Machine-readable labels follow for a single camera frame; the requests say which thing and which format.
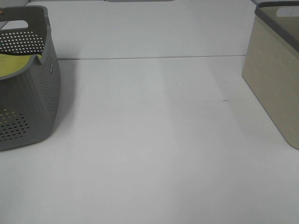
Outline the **grey perforated plastic basket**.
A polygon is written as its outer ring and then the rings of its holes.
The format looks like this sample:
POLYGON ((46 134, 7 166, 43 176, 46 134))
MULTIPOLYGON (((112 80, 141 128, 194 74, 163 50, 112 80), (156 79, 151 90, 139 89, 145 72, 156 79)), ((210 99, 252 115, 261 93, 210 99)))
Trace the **grey perforated plastic basket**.
POLYGON ((0 32, 0 54, 33 55, 20 73, 0 78, 0 148, 2 151, 48 138, 57 116, 61 75, 47 8, 5 7, 2 22, 25 21, 25 28, 0 32))

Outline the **beige storage bin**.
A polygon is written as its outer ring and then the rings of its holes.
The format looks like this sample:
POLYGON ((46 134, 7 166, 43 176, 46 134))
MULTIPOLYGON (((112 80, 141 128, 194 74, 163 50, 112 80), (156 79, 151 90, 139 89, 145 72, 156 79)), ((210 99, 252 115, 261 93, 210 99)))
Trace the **beige storage bin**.
POLYGON ((299 2, 257 4, 242 70, 285 141, 299 148, 299 2))

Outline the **yellow folded towel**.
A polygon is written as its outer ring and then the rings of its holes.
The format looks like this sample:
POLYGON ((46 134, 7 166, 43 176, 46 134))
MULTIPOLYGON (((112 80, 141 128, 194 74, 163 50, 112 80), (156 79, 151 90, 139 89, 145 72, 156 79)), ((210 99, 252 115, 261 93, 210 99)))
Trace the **yellow folded towel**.
POLYGON ((25 71, 31 65, 33 55, 0 55, 0 77, 10 76, 25 71))

